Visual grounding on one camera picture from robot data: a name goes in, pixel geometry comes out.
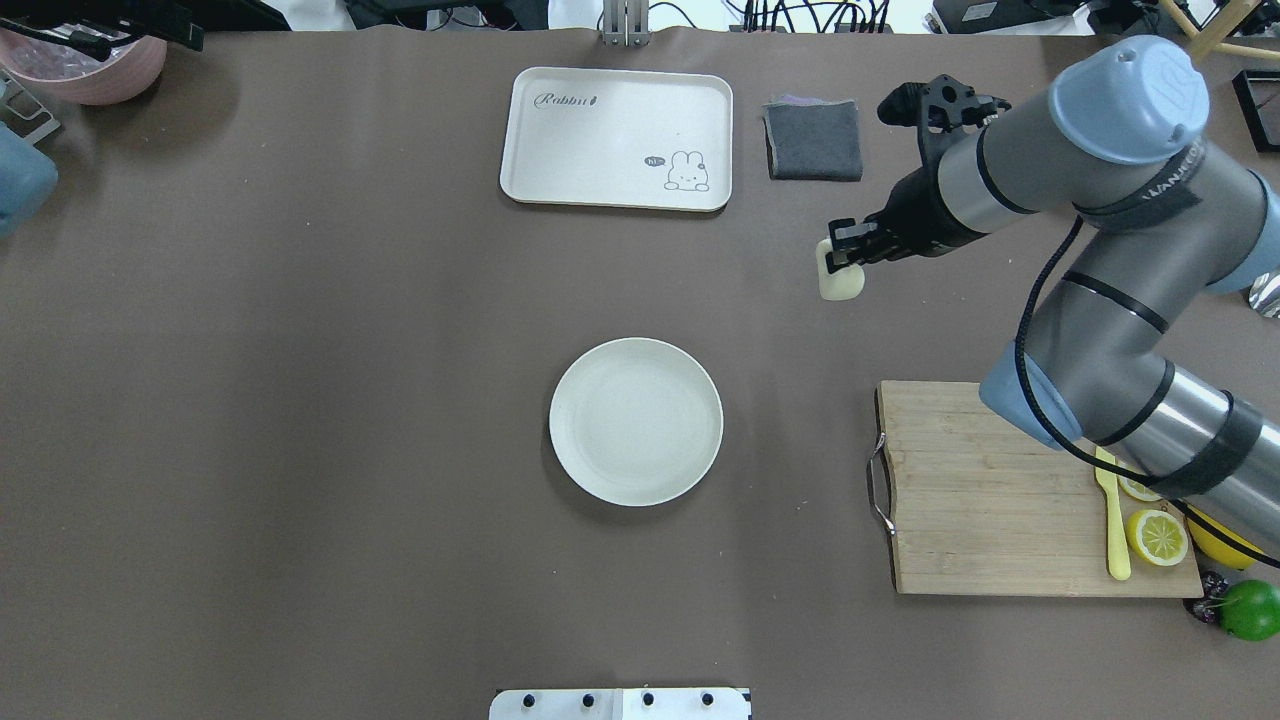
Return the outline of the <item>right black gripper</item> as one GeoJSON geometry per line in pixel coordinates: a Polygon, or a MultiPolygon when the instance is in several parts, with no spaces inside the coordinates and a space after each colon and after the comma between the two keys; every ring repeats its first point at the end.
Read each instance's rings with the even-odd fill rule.
{"type": "Polygon", "coordinates": [[[867,264],[938,258],[984,237],[943,200],[941,163],[961,141],[978,138],[968,127],[984,129],[1010,109],[1009,100],[979,94],[950,76],[928,83],[904,82],[891,91],[879,102],[877,117],[887,126],[916,129],[922,167],[892,187],[879,211],[861,222],[841,218],[828,223],[826,272],[835,275],[867,264]]]}

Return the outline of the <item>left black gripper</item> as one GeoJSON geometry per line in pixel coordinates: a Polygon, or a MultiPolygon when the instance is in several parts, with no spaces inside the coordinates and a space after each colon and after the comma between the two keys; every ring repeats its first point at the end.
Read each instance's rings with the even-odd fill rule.
{"type": "Polygon", "coordinates": [[[204,49],[204,29],[175,1],[3,1],[1,26],[22,37],[74,50],[97,61],[111,50],[155,37],[204,49]]]}

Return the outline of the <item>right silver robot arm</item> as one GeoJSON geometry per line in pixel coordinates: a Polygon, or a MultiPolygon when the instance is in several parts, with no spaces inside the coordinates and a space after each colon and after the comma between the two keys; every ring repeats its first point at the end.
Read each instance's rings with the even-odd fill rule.
{"type": "Polygon", "coordinates": [[[1193,520],[1277,564],[1277,425],[1162,357],[1203,292],[1277,268],[1277,192],[1204,137],[1210,94],[1176,44],[1137,36],[1011,105],[950,76],[899,86],[883,123],[916,131],[920,167],[869,217],[832,220],[815,250],[820,295],[854,297],[864,265],[938,258],[1041,211],[1094,238],[1059,283],[1038,274],[982,401],[1028,436],[1106,448],[1193,520]]]}

